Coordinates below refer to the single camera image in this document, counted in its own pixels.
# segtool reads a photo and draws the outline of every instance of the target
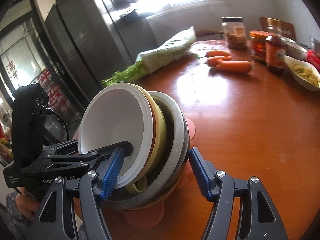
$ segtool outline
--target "person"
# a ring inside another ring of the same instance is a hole
[[[19,188],[22,194],[12,192],[7,195],[6,206],[10,217],[9,229],[17,240],[25,240],[28,235],[31,222],[40,203],[27,195],[24,188]],[[87,240],[84,224],[79,227],[79,239]]]

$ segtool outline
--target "blue gripper pad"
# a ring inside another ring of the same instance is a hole
[[[111,164],[102,179],[102,190],[100,193],[100,200],[105,201],[107,197],[111,196],[111,193],[117,182],[120,170],[124,162],[124,151],[122,148],[117,147],[117,152],[113,152],[109,161]]]
[[[214,174],[197,148],[192,148],[189,151],[189,161],[202,196],[207,201],[213,202],[212,190],[216,186]]]

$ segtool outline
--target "black device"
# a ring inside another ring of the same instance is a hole
[[[79,197],[89,240],[112,239],[100,202],[112,193],[127,141],[77,155],[78,141],[43,147],[48,96],[39,84],[17,89],[12,114],[13,164],[4,169],[8,187],[24,186],[41,204],[27,240],[77,240],[73,197]],[[241,198],[236,240],[287,240],[282,220],[257,177],[233,179],[205,161],[197,148],[189,160],[204,197],[214,202],[202,240],[226,240],[233,199]]]

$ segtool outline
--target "window sill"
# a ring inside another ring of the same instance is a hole
[[[208,6],[216,6],[216,5],[231,5],[227,3],[225,0],[201,0],[201,1],[194,1],[189,3],[184,3],[180,5],[171,6],[166,9],[162,9],[156,12],[154,15],[147,17],[148,21],[156,19],[158,17],[171,14],[174,12],[179,12],[183,10],[188,10],[191,8],[199,8],[199,7],[208,7]]]

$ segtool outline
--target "plastic-wrapped vegetable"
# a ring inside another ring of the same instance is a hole
[[[187,55],[195,41],[196,35],[193,27],[179,32],[158,49],[140,53],[132,66],[127,67],[122,72],[115,72],[111,78],[103,80],[102,85],[107,87],[119,82],[135,82],[139,78]]]

